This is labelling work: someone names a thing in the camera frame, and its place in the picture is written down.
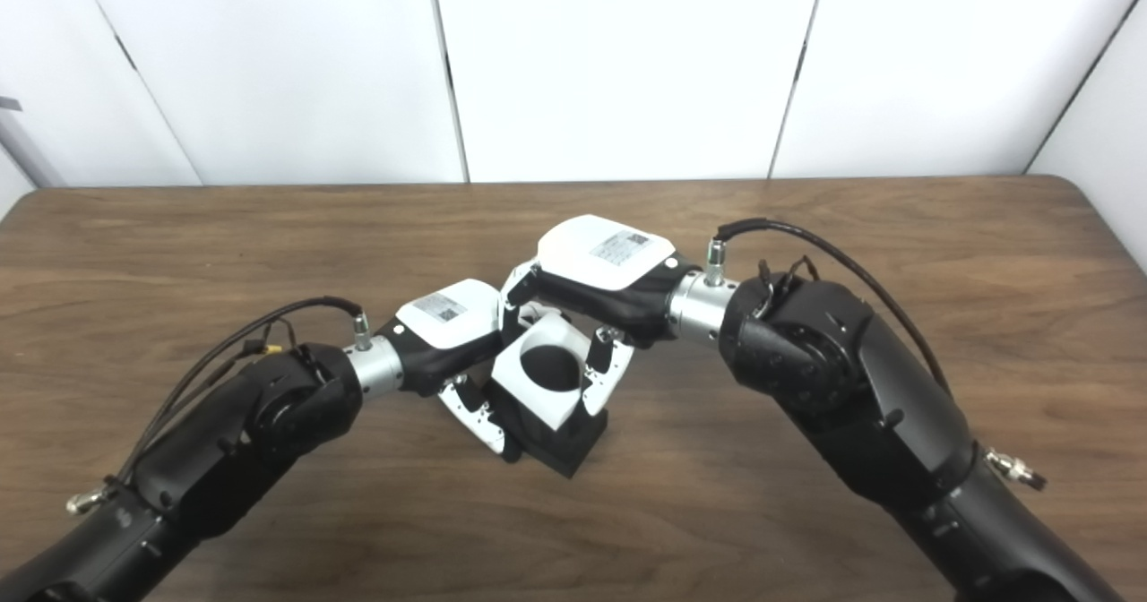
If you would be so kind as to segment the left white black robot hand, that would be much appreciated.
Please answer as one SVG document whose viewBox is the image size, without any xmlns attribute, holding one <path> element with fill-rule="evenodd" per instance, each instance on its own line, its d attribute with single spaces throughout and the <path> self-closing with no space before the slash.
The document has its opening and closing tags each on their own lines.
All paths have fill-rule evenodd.
<svg viewBox="0 0 1147 602">
<path fill-rule="evenodd" d="M 401 305 L 374 333 L 373 360 L 356 362 L 364 394 L 434 394 L 487 449 L 515 462 L 521 446 L 496 421 L 487 394 L 470 373 L 505 347 L 499 313 L 498 290 L 478 279 Z"/>
</svg>

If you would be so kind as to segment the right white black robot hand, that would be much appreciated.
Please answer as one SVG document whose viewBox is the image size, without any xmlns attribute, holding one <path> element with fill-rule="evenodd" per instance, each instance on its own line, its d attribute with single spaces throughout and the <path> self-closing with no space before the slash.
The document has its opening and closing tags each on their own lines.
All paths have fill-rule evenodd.
<svg viewBox="0 0 1147 602">
<path fill-rule="evenodd" d="M 672 297 L 699 269 L 668 239 L 582 214 L 557 222 L 539 240 L 533 258 L 512 269 L 499 296 L 498 325 L 504 341 L 510 341 L 523 330 L 518 319 L 532 300 L 603 325 L 608 360 L 602 369 L 587 366 L 587 390 L 582 394 L 587 413 L 595 416 L 635 349 L 677 341 Z"/>
</svg>

